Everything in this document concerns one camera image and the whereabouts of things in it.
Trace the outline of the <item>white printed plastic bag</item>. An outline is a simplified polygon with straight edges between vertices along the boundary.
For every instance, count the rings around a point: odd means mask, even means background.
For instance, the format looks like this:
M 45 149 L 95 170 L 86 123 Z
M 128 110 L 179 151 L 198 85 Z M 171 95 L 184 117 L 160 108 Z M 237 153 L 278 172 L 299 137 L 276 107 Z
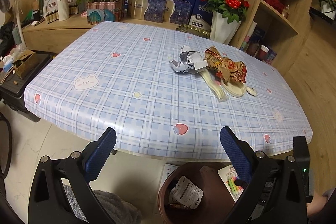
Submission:
M 201 203 L 203 195 L 201 188 L 185 176 L 178 180 L 176 186 L 170 192 L 172 201 L 178 202 L 189 209 L 196 209 Z

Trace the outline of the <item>cream round lid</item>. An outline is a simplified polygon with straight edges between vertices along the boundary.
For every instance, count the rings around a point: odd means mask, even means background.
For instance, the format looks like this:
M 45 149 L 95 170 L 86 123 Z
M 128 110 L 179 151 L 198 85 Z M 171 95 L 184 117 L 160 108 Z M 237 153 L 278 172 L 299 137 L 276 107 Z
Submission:
M 236 98 L 242 97 L 246 93 L 245 85 L 237 81 L 221 81 L 220 87 L 225 94 Z

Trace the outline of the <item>cream plastic spoon packet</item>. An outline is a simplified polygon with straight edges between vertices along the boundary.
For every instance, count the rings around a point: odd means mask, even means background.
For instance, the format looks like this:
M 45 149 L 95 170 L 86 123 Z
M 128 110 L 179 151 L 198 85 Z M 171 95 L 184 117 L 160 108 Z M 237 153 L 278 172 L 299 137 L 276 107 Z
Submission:
M 199 75 L 219 102 L 224 102 L 228 99 L 224 89 L 215 81 L 215 77 L 207 69 L 200 71 Z

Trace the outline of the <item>brown red paper bag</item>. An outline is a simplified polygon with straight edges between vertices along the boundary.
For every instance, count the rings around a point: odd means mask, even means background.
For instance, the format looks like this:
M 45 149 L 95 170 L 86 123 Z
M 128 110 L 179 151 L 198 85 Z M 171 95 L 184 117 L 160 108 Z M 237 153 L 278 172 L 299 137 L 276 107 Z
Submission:
M 219 51 L 211 46 L 205 50 L 205 61 L 208 69 L 224 83 L 233 81 L 246 83 L 247 67 L 242 61 L 233 61 L 228 57 L 222 57 Z

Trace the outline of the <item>silver white wrapper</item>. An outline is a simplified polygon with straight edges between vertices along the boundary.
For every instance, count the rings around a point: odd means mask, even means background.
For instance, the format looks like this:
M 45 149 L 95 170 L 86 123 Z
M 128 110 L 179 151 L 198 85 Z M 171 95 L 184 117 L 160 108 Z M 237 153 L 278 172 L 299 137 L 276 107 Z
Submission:
M 189 46 L 182 46 L 179 54 L 179 61 L 171 59 L 169 61 L 171 68 L 176 73 L 199 73 L 204 70 L 208 63 L 203 55 Z

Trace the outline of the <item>maroon plastic trash bin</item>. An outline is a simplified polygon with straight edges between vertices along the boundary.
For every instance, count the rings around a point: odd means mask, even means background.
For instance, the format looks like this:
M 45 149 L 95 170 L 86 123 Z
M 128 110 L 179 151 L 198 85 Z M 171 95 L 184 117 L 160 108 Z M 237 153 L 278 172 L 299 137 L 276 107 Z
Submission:
M 165 164 L 157 206 L 164 223 L 224 223 L 243 193 L 232 165 Z

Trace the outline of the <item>birthday candle card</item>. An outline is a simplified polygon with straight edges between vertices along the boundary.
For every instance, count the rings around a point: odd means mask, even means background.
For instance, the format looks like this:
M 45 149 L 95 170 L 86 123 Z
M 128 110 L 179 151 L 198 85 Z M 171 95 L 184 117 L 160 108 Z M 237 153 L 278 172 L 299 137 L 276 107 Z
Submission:
M 235 181 L 239 178 L 239 176 L 236 170 L 234 169 L 233 165 L 228 165 L 222 169 L 219 169 L 218 175 L 224 182 L 234 202 L 236 202 L 241 196 L 244 189 L 241 186 L 237 186 L 235 184 Z

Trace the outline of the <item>grey fluffy sleeve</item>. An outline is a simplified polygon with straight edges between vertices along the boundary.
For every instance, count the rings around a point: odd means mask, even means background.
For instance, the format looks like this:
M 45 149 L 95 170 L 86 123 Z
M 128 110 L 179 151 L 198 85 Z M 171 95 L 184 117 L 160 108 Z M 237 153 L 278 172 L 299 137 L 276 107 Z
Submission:
M 70 206 L 78 219 L 88 222 L 69 185 L 63 185 Z M 101 190 L 93 191 L 103 208 L 116 223 L 141 223 L 142 214 L 134 205 L 122 200 L 118 195 Z

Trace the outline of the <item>black suitcase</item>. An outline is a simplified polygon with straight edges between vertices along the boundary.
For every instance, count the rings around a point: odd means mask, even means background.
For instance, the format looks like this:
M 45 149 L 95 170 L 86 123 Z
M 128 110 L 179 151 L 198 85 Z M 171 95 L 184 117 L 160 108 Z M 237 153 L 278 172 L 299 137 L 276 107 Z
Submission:
M 52 56 L 46 53 L 38 53 L 37 57 L 39 62 L 23 79 L 11 73 L 1 85 L 2 102 L 33 122 L 40 121 L 40 118 L 26 109 L 24 91 L 33 78 L 52 60 Z

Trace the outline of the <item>stack of pastel cups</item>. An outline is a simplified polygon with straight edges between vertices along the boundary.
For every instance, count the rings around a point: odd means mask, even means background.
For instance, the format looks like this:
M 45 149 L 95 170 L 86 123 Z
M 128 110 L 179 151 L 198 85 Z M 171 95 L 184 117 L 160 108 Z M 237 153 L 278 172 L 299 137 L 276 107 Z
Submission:
M 257 23 L 254 22 L 254 21 L 251 23 L 251 26 L 250 26 L 250 28 L 249 28 L 249 30 L 248 30 L 245 38 L 244 38 L 244 41 L 241 44 L 239 50 L 244 51 L 244 52 L 247 50 L 247 47 L 248 47 L 248 44 L 249 44 L 249 40 L 250 40 L 250 38 L 251 38 L 254 30 L 255 30 L 256 25 L 257 25 Z

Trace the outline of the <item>white rose vase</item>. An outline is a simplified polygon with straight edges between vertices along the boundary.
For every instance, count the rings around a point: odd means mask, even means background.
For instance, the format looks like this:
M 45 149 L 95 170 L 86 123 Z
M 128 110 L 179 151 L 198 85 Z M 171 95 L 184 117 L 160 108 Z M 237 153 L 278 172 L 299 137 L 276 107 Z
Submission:
M 210 39 L 228 45 L 240 27 L 241 22 L 234 20 L 228 23 L 228 18 L 223 18 L 222 14 L 214 11 L 210 31 Z

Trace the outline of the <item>low wooden cabinet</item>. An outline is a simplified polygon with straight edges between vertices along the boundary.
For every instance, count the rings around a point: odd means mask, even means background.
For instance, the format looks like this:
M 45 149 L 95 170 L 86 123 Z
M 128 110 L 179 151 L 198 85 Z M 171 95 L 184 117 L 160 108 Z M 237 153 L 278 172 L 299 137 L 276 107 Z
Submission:
M 58 54 L 92 27 L 86 18 L 77 14 L 65 21 L 26 26 L 23 37 L 29 50 Z

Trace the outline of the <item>white blue milk carton box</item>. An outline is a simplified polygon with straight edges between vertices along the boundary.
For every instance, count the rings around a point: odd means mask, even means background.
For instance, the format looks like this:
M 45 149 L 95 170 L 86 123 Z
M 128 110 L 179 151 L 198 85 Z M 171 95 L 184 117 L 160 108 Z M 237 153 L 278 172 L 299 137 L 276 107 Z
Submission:
M 213 12 L 208 8 L 207 1 L 195 0 L 189 25 L 210 31 L 212 21 Z

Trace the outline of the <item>striped storage basket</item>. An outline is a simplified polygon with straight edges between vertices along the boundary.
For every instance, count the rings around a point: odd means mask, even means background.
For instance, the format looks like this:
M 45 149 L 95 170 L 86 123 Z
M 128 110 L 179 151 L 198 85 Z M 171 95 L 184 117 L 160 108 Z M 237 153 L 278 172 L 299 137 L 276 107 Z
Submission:
M 120 22 L 125 16 L 125 0 L 98 0 L 87 3 L 87 23 Z

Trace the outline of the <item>wooden shelf unit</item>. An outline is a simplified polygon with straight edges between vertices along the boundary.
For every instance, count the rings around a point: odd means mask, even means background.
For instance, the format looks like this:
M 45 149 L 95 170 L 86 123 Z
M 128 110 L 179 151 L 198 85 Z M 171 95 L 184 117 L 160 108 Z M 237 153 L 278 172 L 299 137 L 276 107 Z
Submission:
M 263 41 L 276 52 L 273 66 L 285 75 L 307 39 L 310 31 L 312 0 L 248 0 L 246 20 L 230 42 L 240 48 L 253 22 L 264 31 Z

